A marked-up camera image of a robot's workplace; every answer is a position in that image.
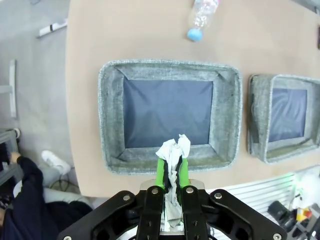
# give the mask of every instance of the wooden table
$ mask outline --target wooden table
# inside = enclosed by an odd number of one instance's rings
[[[248,78],[294,74],[320,78],[320,17],[289,0],[221,0],[201,42],[186,39],[192,0],[73,0],[66,47],[67,115],[83,195],[137,193],[153,175],[117,175],[103,161],[98,73],[112,60],[169,59],[229,64],[243,76],[244,108],[238,159],[232,167],[191,173],[207,189],[276,177],[319,164],[319,151],[268,165],[247,152]]]

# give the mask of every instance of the dark blue bin lining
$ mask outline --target dark blue bin lining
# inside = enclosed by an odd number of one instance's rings
[[[274,88],[269,142],[304,137],[306,111],[306,89]]]
[[[212,81],[123,80],[125,148],[160,147],[186,134],[209,143]]]

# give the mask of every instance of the storage bin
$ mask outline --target storage bin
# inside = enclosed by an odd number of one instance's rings
[[[249,88],[250,154],[272,164],[319,148],[320,80],[253,75]]]
[[[191,171],[229,166],[242,120],[242,78],[227,65],[174,60],[119,60],[99,74],[104,160],[118,174],[155,173],[156,151],[185,134]]]

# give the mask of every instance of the gray floor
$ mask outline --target gray floor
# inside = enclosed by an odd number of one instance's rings
[[[320,0],[294,0],[313,10]],[[51,150],[73,165],[66,113],[66,28],[41,39],[40,28],[68,16],[70,0],[0,0],[0,85],[9,83],[9,61],[17,60],[17,120],[10,117],[9,98],[0,94],[0,128],[22,131],[20,151],[38,162],[42,150]],[[76,183],[76,176],[71,174]]]

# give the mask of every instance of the white tissue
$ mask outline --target white tissue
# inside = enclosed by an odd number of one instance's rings
[[[190,140],[186,135],[179,134],[178,143],[174,139],[165,141],[155,153],[159,158],[168,163],[168,179],[171,183],[168,193],[164,196],[165,212],[168,222],[172,228],[178,225],[182,219],[182,207],[177,199],[177,165],[179,158],[187,158],[190,152]]]

